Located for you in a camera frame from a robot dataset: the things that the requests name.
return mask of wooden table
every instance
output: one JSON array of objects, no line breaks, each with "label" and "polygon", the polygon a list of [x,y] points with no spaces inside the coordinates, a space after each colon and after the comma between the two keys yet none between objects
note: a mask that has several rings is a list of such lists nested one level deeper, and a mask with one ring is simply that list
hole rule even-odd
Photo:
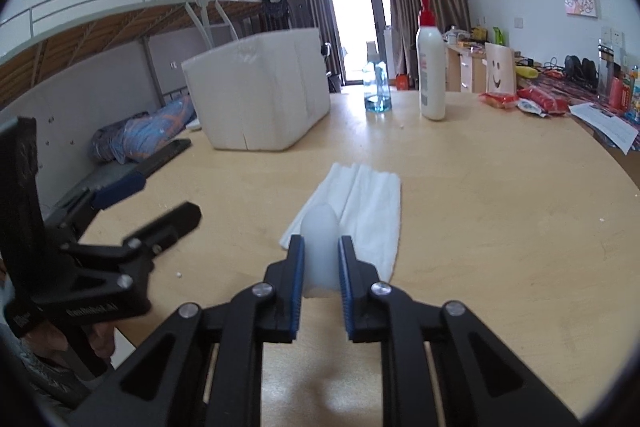
[{"label": "wooden table", "polygon": [[[640,329],[636,186],[570,118],[447,93],[446,120],[431,122],[417,96],[394,93],[376,116],[360,96],[332,95],[331,114],[284,153],[214,151],[190,134],[193,148],[86,234],[115,242],[181,201],[202,208],[200,228],[156,260],[152,311],[122,331],[138,344],[181,303],[228,301],[261,280],[331,164],[365,162],[402,179],[392,283],[423,302],[464,301],[583,414]],[[347,342],[338,299],[303,301],[298,338],[265,347],[262,424],[380,425],[378,346]]]}]

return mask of wooden bed slats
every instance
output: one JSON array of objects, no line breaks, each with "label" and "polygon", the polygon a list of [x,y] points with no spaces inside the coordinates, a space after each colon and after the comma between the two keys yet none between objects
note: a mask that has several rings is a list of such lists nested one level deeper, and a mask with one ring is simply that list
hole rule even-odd
[{"label": "wooden bed slats", "polygon": [[[251,17],[262,9],[260,3],[252,1],[220,0],[219,3],[232,21]],[[191,7],[196,13],[200,12],[194,3]],[[222,23],[213,2],[209,3],[207,13],[211,24]],[[184,4],[171,3],[110,14],[36,41],[0,63],[0,108],[86,58],[143,37],[191,26],[193,22]]]}]

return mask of white tissue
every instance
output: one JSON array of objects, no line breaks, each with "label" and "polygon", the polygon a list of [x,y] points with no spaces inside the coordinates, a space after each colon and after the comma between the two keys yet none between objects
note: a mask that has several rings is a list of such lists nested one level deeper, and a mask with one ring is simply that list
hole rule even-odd
[{"label": "white tissue", "polygon": [[398,253],[400,195],[397,174],[377,172],[361,164],[344,167],[334,163],[289,225],[280,245],[289,248],[291,235],[301,233],[306,213],[328,203],[337,216],[339,235],[351,235],[356,257],[373,264],[380,280],[388,282]]}]

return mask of lotion bottle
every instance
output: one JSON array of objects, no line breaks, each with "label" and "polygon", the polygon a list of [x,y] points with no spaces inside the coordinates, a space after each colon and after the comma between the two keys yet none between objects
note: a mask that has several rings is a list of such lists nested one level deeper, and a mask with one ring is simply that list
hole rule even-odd
[{"label": "lotion bottle", "polygon": [[445,112],[446,58],[442,34],[436,26],[436,17],[429,10],[430,0],[420,0],[418,33],[415,47],[418,54],[420,82],[420,113],[429,120],[442,120]]}]

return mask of metal screw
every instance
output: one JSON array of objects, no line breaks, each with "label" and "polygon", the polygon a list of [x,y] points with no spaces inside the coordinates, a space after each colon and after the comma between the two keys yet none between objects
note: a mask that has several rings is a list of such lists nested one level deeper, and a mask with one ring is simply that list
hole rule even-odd
[{"label": "metal screw", "polygon": [[375,295],[382,297],[391,293],[391,286],[389,286],[386,282],[374,282],[371,285],[371,291]]},{"label": "metal screw", "polygon": [[184,319],[190,319],[200,311],[200,307],[192,302],[187,302],[178,308],[178,315]]},{"label": "metal screw", "polygon": [[452,317],[460,317],[465,311],[465,305],[460,301],[449,301],[444,305],[447,313]]},{"label": "metal screw", "polygon": [[273,286],[271,286],[268,282],[258,282],[257,285],[251,288],[251,291],[256,297],[266,297],[273,291]]},{"label": "metal screw", "polygon": [[118,277],[116,284],[120,286],[120,288],[122,288],[123,290],[126,290],[133,284],[133,279],[131,278],[130,275],[127,275],[126,273],[124,273],[120,277]]},{"label": "metal screw", "polygon": [[140,248],[142,246],[142,241],[140,241],[137,237],[133,237],[132,239],[129,239],[127,241],[127,246],[131,250],[137,250],[138,248]]}]

